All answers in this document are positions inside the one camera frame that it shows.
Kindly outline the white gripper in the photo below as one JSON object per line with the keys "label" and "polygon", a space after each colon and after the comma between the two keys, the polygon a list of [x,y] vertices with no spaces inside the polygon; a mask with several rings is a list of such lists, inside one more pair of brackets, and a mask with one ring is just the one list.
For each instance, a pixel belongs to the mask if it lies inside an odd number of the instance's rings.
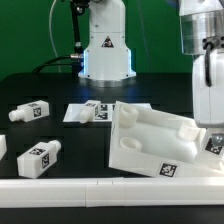
{"label": "white gripper", "polygon": [[205,81],[204,55],[193,63],[193,114],[198,127],[224,127],[224,51],[210,54],[211,86]]}

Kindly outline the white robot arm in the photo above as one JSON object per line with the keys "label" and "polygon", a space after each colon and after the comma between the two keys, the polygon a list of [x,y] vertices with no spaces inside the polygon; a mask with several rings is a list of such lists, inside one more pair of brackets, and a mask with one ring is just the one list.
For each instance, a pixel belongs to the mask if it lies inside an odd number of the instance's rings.
{"label": "white robot arm", "polygon": [[[224,0],[178,0],[182,52],[195,57],[192,68],[193,114],[199,127],[224,127]],[[75,17],[90,10],[90,42],[75,38],[83,68],[79,80],[116,86],[136,76],[125,43],[122,0],[70,0]]]}

